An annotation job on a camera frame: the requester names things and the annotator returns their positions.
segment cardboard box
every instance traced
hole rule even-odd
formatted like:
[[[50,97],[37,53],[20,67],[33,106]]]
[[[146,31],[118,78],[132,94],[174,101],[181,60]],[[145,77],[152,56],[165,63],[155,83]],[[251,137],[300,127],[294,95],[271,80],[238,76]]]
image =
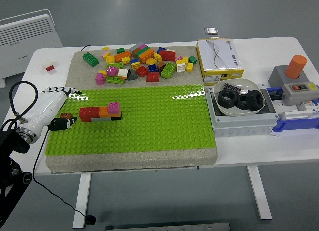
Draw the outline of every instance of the cardboard box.
[[[244,69],[231,38],[200,39],[197,54],[205,85],[243,75]]]

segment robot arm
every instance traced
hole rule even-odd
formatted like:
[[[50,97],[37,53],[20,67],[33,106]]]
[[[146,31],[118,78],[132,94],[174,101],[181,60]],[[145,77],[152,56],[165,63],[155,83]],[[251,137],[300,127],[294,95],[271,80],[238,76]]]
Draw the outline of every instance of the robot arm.
[[[69,120],[55,117],[71,93],[81,94],[77,89],[70,87],[48,88],[38,95],[34,106],[23,117],[16,114],[21,122],[16,129],[3,131],[2,126],[0,130],[0,228],[32,181],[32,174],[23,172],[19,164],[10,158],[11,153],[13,151],[27,153],[30,144],[39,140],[45,126],[48,126],[50,130],[69,128],[77,120],[76,117]]]
[[[69,128],[77,120],[76,117],[69,120],[54,118],[71,93],[81,94],[79,90],[70,87],[53,87],[42,91],[35,105],[23,117],[23,122],[16,132],[28,144],[33,144],[39,140],[45,126],[48,126],[50,130]]]

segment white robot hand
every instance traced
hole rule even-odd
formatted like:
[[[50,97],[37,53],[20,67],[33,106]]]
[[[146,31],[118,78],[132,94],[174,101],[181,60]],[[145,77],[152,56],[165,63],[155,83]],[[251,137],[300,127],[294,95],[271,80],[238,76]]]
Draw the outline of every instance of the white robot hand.
[[[23,116],[24,123],[21,123],[16,130],[29,144],[35,143],[41,136],[45,126],[51,125],[51,130],[58,130],[56,115],[62,108],[66,98],[72,94],[81,92],[71,87],[51,87],[39,93],[34,106]],[[76,121],[76,117],[65,121],[65,129]]]

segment black nut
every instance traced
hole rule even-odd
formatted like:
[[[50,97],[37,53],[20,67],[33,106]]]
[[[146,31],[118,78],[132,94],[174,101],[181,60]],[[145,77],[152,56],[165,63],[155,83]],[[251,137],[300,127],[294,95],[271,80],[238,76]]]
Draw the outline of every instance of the black nut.
[[[251,90],[246,94],[247,108],[257,111],[263,107],[263,95],[258,90]]]
[[[224,108],[232,108],[237,100],[238,93],[231,89],[224,89],[218,94],[218,104]]]
[[[241,110],[247,110],[246,94],[240,94],[238,96],[238,102],[236,104],[236,107],[238,107]]]

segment black cable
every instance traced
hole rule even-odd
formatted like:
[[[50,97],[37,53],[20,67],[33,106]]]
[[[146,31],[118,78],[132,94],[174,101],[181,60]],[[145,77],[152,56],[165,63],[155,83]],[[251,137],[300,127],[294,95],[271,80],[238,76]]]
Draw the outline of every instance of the black cable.
[[[31,85],[31,86],[34,88],[35,97],[34,97],[33,102],[31,103],[31,105],[28,106],[28,108],[25,109],[24,112],[22,112],[21,114],[17,115],[18,113],[17,113],[17,111],[15,110],[14,102],[13,102],[13,90],[15,89],[15,87],[16,87],[17,85],[22,84],[22,83],[29,84],[29,85]],[[2,130],[5,128],[5,126],[6,126],[7,124],[9,124],[10,122],[11,122],[11,124],[9,125],[9,128],[8,128],[8,129],[11,130],[11,129],[12,129],[12,126],[14,125],[14,130],[16,130],[16,129],[17,129],[17,126],[18,126],[17,121],[18,121],[22,116],[24,116],[24,115],[34,106],[34,104],[36,103],[36,101],[37,101],[37,99],[38,99],[38,96],[39,96],[38,89],[36,88],[36,86],[35,86],[33,83],[31,83],[31,82],[29,82],[29,81],[19,81],[19,82],[13,84],[13,86],[10,88],[9,100],[10,100],[10,104],[11,104],[11,108],[12,108],[13,114],[16,116],[16,118],[15,118],[15,119],[9,119],[9,120],[7,120],[7,121],[2,125],[1,131],[2,131]]]
[[[33,172],[32,172],[33,179],[34,179],[34,181],[35,181],[37,184],[39,184],[39,185],[42,186],[44,189],[46,189],[50,194],[52,194],[52,195],[58,197],[63,203],[65,203],[66,205],[70,206],[74,211],[79,212],[81,215],[83,215],[84,217],[86,217],[86,218],[89,219],[89,217],[87,217],[86,215],[84,215],[81,211],[75,209],[71,204],[65,202],[60,196],[58,196],[57,194],[55,194],[55,193],[53,193],[52,191],[50,191],[45,185],[41,184],[40,182],[38,182],[38,181],[35,179],[35,175],[34,175],[35,167],[36,167],[36,164],[37,164],[38,159],[39,159],[39,157],[40,157],[40,154],[41,154],[41,151],[42,151],[42,148],[43,148],[43,146],[44,146],[44,142],[45,142],[45,140],[46,140],[46,137],[47,137],[48,133],[49,133],[49,130],[48,130],[48,131],[46,132],[46,134],[45,134],[45,137],[44,137],[42,146],[41,146],[41,148],[40,148],[39,154],[38,154],[38,156],[37,156],[37,158],[36,158],[36,160],[35,160],[35,164],[34,164]]]
[[[84,47],[81,49],[81,51],[83,51],[83,49],[85,49],[86,47],[91,47],[91,45],[86,45],[86,46],[84,46]]]

